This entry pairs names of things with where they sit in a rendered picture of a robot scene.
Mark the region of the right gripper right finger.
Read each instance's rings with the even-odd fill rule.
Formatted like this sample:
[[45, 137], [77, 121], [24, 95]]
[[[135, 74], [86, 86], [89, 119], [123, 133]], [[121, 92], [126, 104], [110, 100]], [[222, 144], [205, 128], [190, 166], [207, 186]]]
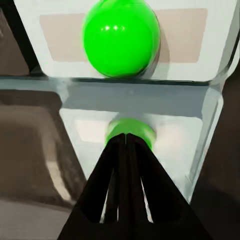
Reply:
[[[147, 143], [126, 134], [133, 240], [213, 240]], [[148, 220], [140, 170], [158, 223]]]

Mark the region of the microwave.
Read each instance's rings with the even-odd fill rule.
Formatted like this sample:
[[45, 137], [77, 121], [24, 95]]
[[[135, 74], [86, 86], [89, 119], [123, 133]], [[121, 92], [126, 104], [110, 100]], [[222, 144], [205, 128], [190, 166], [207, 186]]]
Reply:
[[240, 59], [240, 0], [0, 0], [0, 79], [212, 86]]

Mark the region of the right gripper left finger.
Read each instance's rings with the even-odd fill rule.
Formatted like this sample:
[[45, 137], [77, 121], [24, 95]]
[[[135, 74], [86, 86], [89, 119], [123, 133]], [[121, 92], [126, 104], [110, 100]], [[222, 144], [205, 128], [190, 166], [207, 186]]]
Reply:
[[[118, 221], [100, 223], [115, 165], [118, 165]], [[123, 132], [108, 141], [57, 240], [133, 240], [129, 195]]]

